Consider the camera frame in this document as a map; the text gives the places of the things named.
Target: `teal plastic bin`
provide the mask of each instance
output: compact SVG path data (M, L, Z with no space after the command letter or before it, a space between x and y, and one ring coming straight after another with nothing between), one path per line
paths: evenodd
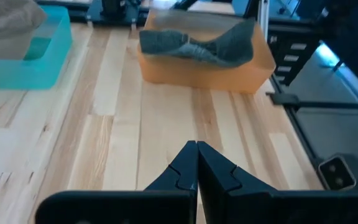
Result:
M42 6L47 20L34 32L23 60L0 60L0 88L42 90L57 81L72 44L65 7Z

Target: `wooden surface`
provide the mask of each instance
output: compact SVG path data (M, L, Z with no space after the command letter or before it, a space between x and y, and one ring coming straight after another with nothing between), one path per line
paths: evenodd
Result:
M72 32L55 87L0 90L0 223L33 223L38 204L66 189L142 190L189 139L278 189L321 188L283 108L265 95L269 82L255 95L146 83L137 32Z

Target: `orange translucent box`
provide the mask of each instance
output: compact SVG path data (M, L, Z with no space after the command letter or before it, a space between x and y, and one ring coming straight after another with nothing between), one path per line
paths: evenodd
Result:
M240 18L200 12L150 10L144 29L176 29L197 40L211 40L232 28ZM223 68L206 62L171 56L143 54L137 56L143 79L152 83L255 93L275 70L272 53L262 29L255 23L252 36L254 56L235 68Z

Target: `gray cloth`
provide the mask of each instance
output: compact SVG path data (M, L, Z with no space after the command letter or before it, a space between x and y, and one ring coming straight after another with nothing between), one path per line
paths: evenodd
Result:
M143 30L140 32L142 53L170 55L212 63L221 67L238 67L252 60L251 38L255 21L236 24L214 40L202 42L177 30Z
M33 0L0 0L0 59L21 59L47 15Z

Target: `beige fabric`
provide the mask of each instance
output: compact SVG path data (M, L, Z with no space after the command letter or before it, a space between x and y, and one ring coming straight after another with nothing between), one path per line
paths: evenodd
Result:
M46 17L33 0L0 0L0 59L22 59Z

